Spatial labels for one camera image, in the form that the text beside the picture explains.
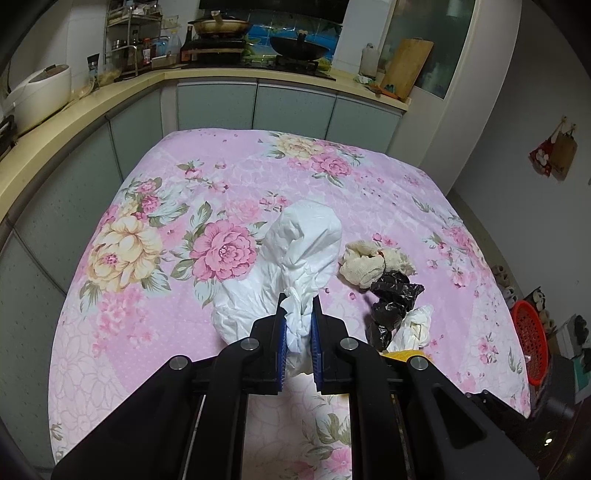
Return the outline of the white tissue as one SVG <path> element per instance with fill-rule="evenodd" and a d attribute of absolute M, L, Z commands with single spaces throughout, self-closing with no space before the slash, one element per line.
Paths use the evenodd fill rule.
<path fill-rule="evenodd" d="M 426 347 L 431 339 L 432 314 L 432 305 L 424 305 L 411 310 L 393 336 L 387 351 L 420 350 Z"/>

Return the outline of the black plastic bag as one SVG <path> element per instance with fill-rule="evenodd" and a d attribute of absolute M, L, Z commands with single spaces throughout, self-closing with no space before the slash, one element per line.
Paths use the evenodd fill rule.
<path fill-rule="evenodd" d="M 406 315 L 415 307 L 420 294 L 425 291 L 421 284 L 412 283 L 399 271 L 386 272 L 370 286 L 370 293 L 378 297 L 370 307 L 370 324 L 367 338 L 370 345 L 384 352 L 393 340 Z"/>

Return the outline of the cream cloth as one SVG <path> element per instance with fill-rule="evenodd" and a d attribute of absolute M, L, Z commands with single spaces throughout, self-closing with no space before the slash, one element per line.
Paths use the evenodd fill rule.
<path fill-rule="evenodd" d="M 339 259 L 339 275 L 349 284 L 369 289 L 384 274 L 399 272 L 412 276 L 416 267 L 399 247 L 382 247 L 374 241 L 353 241 Z"/>

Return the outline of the white plastic bag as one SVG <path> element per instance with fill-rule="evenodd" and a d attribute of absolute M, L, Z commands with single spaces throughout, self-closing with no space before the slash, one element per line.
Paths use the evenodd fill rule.
<path fill-rule="evenodd" d="M 331 207 L 300 200 L 284 209 L 249 274 L 217 288 L 212 323 L 223 341 L 246 337 L 254 321 L 281 307 L 287 312 L 286 374 L 310 374 L 312 300 L 335 277 L 341 243 L 342 223 Z"/>

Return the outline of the kitchen counter cabinets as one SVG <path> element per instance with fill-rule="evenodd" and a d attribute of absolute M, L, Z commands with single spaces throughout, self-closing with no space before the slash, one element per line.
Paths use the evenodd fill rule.
<path fill-rule="evenodd" d="M 127 96 L 81 126 L 48 122 L 58 142 L 1 211 L 1 418 L 37 468 L 53 465 L 50 344 L 58 313 L 98 217 L 144 155 L 191 128 L 263 128 L 385 152 L 404 104 L 370 94 L 346 73 L 329 80 L 231 69 L 127 81 Z"/>

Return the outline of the red plastic mesh basket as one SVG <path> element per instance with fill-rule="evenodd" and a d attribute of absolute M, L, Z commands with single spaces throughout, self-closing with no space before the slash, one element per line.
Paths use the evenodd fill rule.
<path fill-rule="evenodd" d="M 527 301 L 519 300 L 511 310 L 516 333 L 526 361 L 529 384 L 540 387 L 548 373 L 549 351 L 545 330 L 537 310 Z"/>

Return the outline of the pink floral tablecloth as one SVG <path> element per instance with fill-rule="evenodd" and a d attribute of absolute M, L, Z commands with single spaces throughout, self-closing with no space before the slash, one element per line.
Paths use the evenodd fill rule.
<path fill-rule="evenodd" d="M 176 131 L 123 181 L 81 256 L 54 337 L 51 449 L 63 458 L 168 358 L 211 357 L 286 294 L 283 393 L 254 397 L 247 479 L 348 479 L 346 398 L 311 378 L 311 298 L 363 338 L 370 282 L 423 292 L 394 344 L 462 391 L 531 411 L 525 359 L 481 249 L 423 171 L 353 146 L 269 131 Z"/>

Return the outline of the black shoe rack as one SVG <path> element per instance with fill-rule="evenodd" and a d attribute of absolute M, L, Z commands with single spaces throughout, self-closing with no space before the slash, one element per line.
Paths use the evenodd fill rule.
<path fill-rule="evenodd" d="M 533 306 L 541 321 L 547 339 L 551 339 L 556 335 L 558 330 L 555 320 L 551 317 L 549 310 L 546 308 L 547 297 L 542 291 L 541 287 L 537 287 L 530 292 L 525 300 Z"/>

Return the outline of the red hanging bag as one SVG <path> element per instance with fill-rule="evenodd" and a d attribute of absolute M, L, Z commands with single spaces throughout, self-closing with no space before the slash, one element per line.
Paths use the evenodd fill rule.
<path fill-rule="evenodd" d="M 552 172 L 552 166 L 550 163 L 550 156 L 553 152 L 555 141 L 558 134 L 562 132 L 563 127 L 567 122 L 567 117 L 563 116 L 561 121 L 551 133 L 551 135 L 544 140 L 537 148 L 529 153 L 529 160 L 534 170 L 545 177 L 549 177 Z"/>

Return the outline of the brown hanging paper bag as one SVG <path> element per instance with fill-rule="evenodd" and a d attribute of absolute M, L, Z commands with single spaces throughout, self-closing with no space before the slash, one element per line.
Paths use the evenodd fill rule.
<path fill-rule="evenodd" d="M 560 131 L 554 142 L 550 158 L 553 176 L 564 181 L 577 153 L 578 144 L 574 138 L 577 125 L 572 123 L 566 132 Z"/>

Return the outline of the wooden cutting board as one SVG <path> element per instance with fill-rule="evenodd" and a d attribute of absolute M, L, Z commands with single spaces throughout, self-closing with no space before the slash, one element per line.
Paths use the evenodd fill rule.
<path fill-rule="evenodd" d="M 400 101 L 406 101 L 427 62 L 434 42 L 403 39 L 381 82 L 380 91 Z"/>

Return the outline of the translucent plastic jug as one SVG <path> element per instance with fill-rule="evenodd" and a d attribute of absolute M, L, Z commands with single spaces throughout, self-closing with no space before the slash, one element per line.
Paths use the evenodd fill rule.
<path fill-rule="evenodd" d="M 367 78 L 376 78 L 379 60 L 380 52 L 372 43 L 367 43 L 367 45 L 363 47 L 359 74 Z"/>

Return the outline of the white rice cooker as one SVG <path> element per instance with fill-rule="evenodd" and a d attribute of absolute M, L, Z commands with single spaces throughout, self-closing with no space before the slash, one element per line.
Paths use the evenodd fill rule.
<path fill-rule="evenodd" d="M 14 117 L 21 136 L 61 110 L 70 97 L 70 67 L 53 64 L 32 73 L 13 89 L 4 100 L 3 110 Z"/>

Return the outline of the metal spice rack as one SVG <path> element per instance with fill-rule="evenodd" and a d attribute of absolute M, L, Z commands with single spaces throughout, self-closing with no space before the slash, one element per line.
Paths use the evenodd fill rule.
<path fill-rule="evenodd" d="M 104 58 L 120 73 L 120 79 L 177 64 L 178 48 L 172 45 L 172 34 L 164 33 L 163 23 L 158 1 L 109 2 Z"/>

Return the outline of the black wok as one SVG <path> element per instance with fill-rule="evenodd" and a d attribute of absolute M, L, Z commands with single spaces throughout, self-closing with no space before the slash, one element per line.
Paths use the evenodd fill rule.
<path fill-rule="evenodd" d="M 317 61 L 329 53 L 327 47 L 308 41 L 307 36 L 304 30 L 295 38 L 271 36 L 270 46 L 280 56 L 301 62 Z"/>

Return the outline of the golden pan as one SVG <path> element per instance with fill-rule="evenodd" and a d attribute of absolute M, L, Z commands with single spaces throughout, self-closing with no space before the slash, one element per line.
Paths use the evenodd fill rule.
<path fill-rule="evenodd" d="M 240 37 L 252 29 L 252 24 L 249 22 L 233 17 L 223 17 L 219 11 L 217 11 L 217 16 L 212 14 L 204 16 L 190 21 L 189 25 L 193 27 L 198 36 L 231 35 Z"/>

